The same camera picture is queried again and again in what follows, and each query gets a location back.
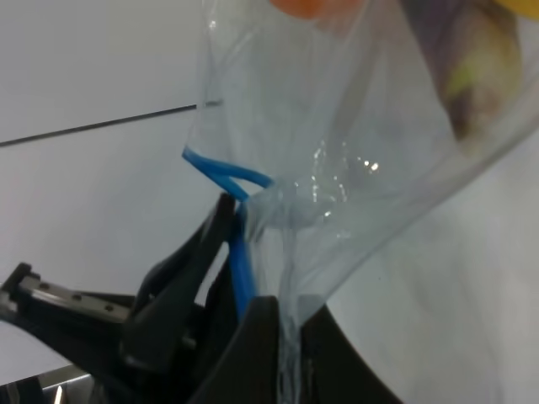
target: wrinkled plastic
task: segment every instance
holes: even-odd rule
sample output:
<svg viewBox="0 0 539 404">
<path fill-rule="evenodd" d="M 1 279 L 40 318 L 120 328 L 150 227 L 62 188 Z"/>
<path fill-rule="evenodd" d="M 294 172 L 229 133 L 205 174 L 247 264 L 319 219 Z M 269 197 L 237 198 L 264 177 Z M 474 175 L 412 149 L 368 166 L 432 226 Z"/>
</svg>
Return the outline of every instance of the wrinkled plastic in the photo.
<svg viewBox="0 0 539 404">
<path fill-rule="evenodd" d="M 365 0 L 345 12 L 339 1 L 300 18 L 278 1 L 205 3 L 188 148 L 274 180 L 251 189 L 245 237 L 258 292 L 280 298 L 288 403 L 299 399 L 299 326 L 539 126 L 539 23 L 483 15 L 490 0 Z M 464 3 L 477 8 L 451 17 Z"/>
</svg>

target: clear plastic bag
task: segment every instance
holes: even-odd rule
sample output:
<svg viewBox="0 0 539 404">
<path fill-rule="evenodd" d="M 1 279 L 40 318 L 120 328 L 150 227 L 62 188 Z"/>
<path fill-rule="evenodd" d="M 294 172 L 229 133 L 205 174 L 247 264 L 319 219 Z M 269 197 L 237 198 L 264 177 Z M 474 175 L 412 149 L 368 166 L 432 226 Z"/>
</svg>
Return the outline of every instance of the clear plastic bag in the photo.
<svg viewBox="0 0 539 404">
<path fill-rule="evenodd" d="M 273 181 L 245 238 L 297 402 L 301 324 L 539 126 L 539 23 L 494 0 L 209 0 L 204 28 L 187 151 Z"/>
</svg>

